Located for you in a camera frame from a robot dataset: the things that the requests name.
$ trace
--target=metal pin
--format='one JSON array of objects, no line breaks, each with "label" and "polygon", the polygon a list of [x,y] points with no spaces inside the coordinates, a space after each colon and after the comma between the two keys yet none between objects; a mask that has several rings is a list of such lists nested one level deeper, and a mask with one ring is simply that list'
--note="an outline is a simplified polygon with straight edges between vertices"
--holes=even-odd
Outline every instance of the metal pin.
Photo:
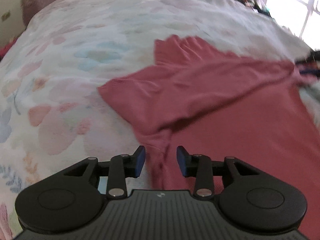
[{"label": "metal pin", "polygon": [[201,188],[196,191],[197,195],[200,197],[209,197],[212,195],[212,191],[208,188]]},{"label": "metal pin", "polygon": [[121,188],[112,188],[108,193],[113,197],[120,197],[124,194],[124,190]]}]

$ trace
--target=logo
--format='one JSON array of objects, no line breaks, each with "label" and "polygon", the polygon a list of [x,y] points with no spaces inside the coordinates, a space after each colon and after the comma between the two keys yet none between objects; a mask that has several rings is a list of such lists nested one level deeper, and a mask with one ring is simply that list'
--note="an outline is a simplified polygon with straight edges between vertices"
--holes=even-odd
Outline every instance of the logo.
[{"label": "logo", "polygon": [[164,194],[163,192],[160,192],[160,193],[157,194],[157,196],[158,196],[158,197],[164,197],[165,194]]}]

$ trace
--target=blue flower pattern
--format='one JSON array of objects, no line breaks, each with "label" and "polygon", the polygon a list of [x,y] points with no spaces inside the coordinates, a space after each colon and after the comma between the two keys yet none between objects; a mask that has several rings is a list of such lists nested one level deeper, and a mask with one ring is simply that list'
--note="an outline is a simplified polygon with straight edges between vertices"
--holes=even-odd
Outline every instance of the blue flower pattern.
[{"label": "blue flower pattern", "polygon": [[10,191],[13,193],[19,193],[29,186],[28,183],[22,182],[22,179],[12,170],[11,166],[0,165],[0,174],[2,174],[2,179],[7,180],[5,184],[10,187]]},{"label": "blue flower pattern", "polygon": [[90,71],[99,63],[108,64],[114,60],[121,59],[123,53],[129,50],[129,46],[114,41],[102,42],[96,47],[101,49],[86,48],[74,54],[75,57],[85,59],[79,63],[78,69]]},{"label": "blue flower pattern", "polygon": [[9,125],[10,118],[11,108],[8,107],[0,114],[0,143],[6,142],[12,132],[12,128]]}]

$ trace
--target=bed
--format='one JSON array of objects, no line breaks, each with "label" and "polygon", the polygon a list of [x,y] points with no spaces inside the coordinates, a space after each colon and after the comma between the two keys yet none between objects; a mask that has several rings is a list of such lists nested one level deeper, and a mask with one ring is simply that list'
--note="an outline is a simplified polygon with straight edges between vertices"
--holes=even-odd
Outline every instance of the bed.
[{"label": "bed", "polygon": [[[172,34],[259,59],[294,61],[310,50],[234,0],[56,0],[0,63],[0,239],[21,231],[14,201],[28,185],[88,156],[134,152],[130,125],[96,88],[152,65],[154,40]],[[318,88],[300,90],[317,127]],[[150,188],[147,170],[127,186]]]}]

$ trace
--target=circular cap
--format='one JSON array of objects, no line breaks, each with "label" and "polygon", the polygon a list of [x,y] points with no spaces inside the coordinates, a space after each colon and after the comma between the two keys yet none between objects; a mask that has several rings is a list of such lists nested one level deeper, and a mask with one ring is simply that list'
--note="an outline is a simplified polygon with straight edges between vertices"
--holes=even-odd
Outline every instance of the circular cap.
[{"label": "circular cap", "polygon": [[75,194],[66,189],[49,189],[39,195],[39,204],[46,209],[59,210],[70,206],[76,200]]},{"label": "circular cap", "polygon": [[102,207],[100,192],[73,176],[52,176],[24,189],[15,202],[20,223],[39,233],[70,231],[88,223]]},{"label": "circular cap", "polygon": [[124,194],[124,190],[121,188],[112,188],[108,193],[113,197],[120,197]]},{"label": "circular cap", "polygon": [[212,195],[212,191],[207,188],[198,189],[196,193],[198,196],[201,196],[201,197],[209,197]]},{"label": "circular cap", "polygon": [[307,210],[304,195],[269,175],[242,176],[220,194],[221,211],[250,230],[277,232],[297,226]]},{"label": "circular cap", "polygon": [[247,200],[258,208],[276,208],[284,202],[283,195],[271,188],[255,188],[247,193]]}]

